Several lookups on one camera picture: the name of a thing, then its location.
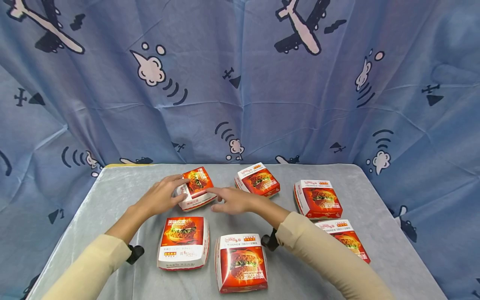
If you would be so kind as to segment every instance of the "long sleeve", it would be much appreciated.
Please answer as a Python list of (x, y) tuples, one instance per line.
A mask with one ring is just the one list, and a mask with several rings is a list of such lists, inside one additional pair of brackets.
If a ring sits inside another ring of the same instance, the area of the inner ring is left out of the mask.
[(290, 213), (276, 237), (280, 245), (330, 281), (347, 300), (395, 299), (367, 263), (306, 217)]
[(110, 275), (131, 255), (124, 241), (102, 234), (48, 290), (43, 300), (95, 300)]

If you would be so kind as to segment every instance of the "blue backdrop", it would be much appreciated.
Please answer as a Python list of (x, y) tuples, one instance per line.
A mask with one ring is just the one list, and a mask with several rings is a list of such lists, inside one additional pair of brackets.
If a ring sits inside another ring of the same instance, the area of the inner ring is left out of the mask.
[(0, 299), (110, 163), (354, 163), (480, 299), (480, 3), (4, 0)]

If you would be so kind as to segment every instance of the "right hand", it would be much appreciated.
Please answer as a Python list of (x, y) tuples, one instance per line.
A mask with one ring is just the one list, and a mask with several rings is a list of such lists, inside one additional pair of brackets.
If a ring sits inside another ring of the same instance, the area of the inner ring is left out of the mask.
[(246, 212), (252, 212), (254, 206), (258, 203), (270, 202), (266, 197), (244, 192), (236, 188), (209, 188), (207, 192), (218, 195), (218, 201), (225, 200), (224, 204), (214, 204), (211, 206), (213, 212), (226, 213), (229, 215), (238, 215)]

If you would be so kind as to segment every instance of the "table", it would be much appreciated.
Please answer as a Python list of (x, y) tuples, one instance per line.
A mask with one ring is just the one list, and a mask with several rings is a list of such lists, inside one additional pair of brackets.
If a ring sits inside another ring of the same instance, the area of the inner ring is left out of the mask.
[[(82, 250), (104, 233), (150, 186), (163, 177), (202, 165), (160, 164), (105, 168), (67, 227), (33, 288), (29, 300), (39, 300)], [(217, 187), (233, 186), (233, 176), (245, 165), (203, 165)], [(368, 181), (355, 165), (267, 165), (280, 182), (272, 201), (295, 211), (293, 185), (301, 179), (330, 180), (343, 206), (342, 218), (350, 220), (372, 262), (397, 299), (446, 299), (432, 275), (392, 218)], [(204, 216), (210, 223), (211, 248), (206, 265), (197, 270), (167, 272), (156, 267), (158, 242), (169, 216)], [(271, 226), (259, 216), (216, 214), (210, 205), (184, 213), (179, 207), (150, 218), (133, 238), (145, 254), (134, 264), (124, 263), (98, 299), (343, 299), (342, 295), (306, 264), (279, 247), (267, 251), (268, 289), (221, 295), (217, 289), (213, 245), (225, 234), (270, 234)]]

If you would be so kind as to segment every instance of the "red burger box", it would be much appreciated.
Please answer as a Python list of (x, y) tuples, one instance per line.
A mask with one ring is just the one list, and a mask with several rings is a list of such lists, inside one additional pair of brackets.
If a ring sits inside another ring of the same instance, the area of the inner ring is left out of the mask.
[(280, 191), (280, 183), (262, 163), (238, 172), (235, 175), (235, 185), (243, 191), (265, 197), (271, 197)]
[(205, 218), (167, 218), (156, 265), (167, 271), (198, 269), (207, 261), (209, 246), (210, 229)]
[(258, 234), (230, 234), (217, 239), (215, 274), (220, 293), (265, 289), (267, 258)]
[(322, 221), (315, 223), (315, 225), (330, 233), (330, 235), (352, 250), (353, 253), (363, 259), (367, 264), (370, 263), (370, 257), (368, 257), (359, 237), (348, 220)]
[(215, 194), (206, 192), (206, 189), (213, 188), (213, 183), (204, 167), (183, 173), (183, 178), (190, 179), (190, 182), (177, 187), (175, 195), (187, 194), (187, 198), (179, 203), (184, 212), (199, 208), (216, 198)]
[(300, 213), (310, 220), (342, 217), (343, 208), (328, 180), (300, 180), (294, 194)]

